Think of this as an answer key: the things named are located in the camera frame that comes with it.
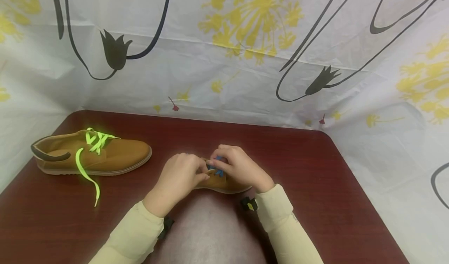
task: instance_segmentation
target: brown suede shoe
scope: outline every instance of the brown suede shoe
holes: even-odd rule
[[[223,194],[237,194],[249,190],[251,186],[242,185],[231,176],[222,172],[222,176],[217,174],[217,169],[210,169],[207,174],[209,179],[201,182],[195,189],[210,189]]]
[[[44,137],[31,146],[37,166],[42,172],[88,175],[119,175],[130,172],[151,157],[151,147],[137,140],[119,139],[88,130],[72,134]]]

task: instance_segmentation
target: curtain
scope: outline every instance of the curtain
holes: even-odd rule
[[[0,190],[77,110],[321,130],[408,260],[447,263],[448,17],[449,0],[0,0]]]

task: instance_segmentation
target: hand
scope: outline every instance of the hand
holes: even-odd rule
[[[206,162],[196,155],[176,154],[162,169],[161,175],[143,200],[145,208],[157,217],[165,217],[201,181],[209,179]]]
[[[226,158],[228,163],[216,160],[217,156]],[[240,147],[223,144],[218,146],[207,164],[223,170],[240,184],[253,186],[257,193],[268,192],[274,187],[273,179]]]

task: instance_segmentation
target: table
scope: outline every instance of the table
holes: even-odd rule
[[[147,142],[144,166],[112,177],[45,175],[29,161],[0,195],[0,263],[87,263],[128,209],[156,183],[177,152],[209,157],[221,143],[241,146],[280,183],[325,264],[408,263],[336,146],[325,133],[99,111],[71,114],[54,134],[92,127]],[[254,212],[239,200],[194,190],[169,216],[175,223],[145,263],[276,263]]]

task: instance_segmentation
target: neon yellow shoelace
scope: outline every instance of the neon yellow shoelace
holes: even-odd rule
[[[86,132],[86,142],[87,144],[91,145],[95,139],[97,139],[98,136],[98,141],[97,143],[95,143],[94,146],[92,146],[91,149],[89,149],[89,152],[97,152],[97,155],[99,156],[101,153],[101,148],[103,148],[104,144],[106,143],[106,140],[108,138],[120,138],[120,137],[115,137],[112,136],[110,134],[105,134],[105,133],[101,133],[98,131],[94,131],[93,128],[88,128],[88,131],[92,131],[95,133],[94,136],[91,137],[89,132]],[[89,177],[89,175],[86,173],[86,170],[83,168],[83,166],[81,165],[81,161],[80,161],[80,156],[81,153],[83,152],[84,148],[79,148],[78,151],[76,152],[75,155],[75,161],[76,161],[76,166],[78,167],[78,169],[80,170],[81,175],[89,180],[90,182],[92,182],[95,185],[95,191],[97,192],[97,194],[95,195],[95,205],[94,207],[97,206],[98,203],[98,199],[100,199],[100,187],[98,186],[97,182],[95,182],[92,178]]]

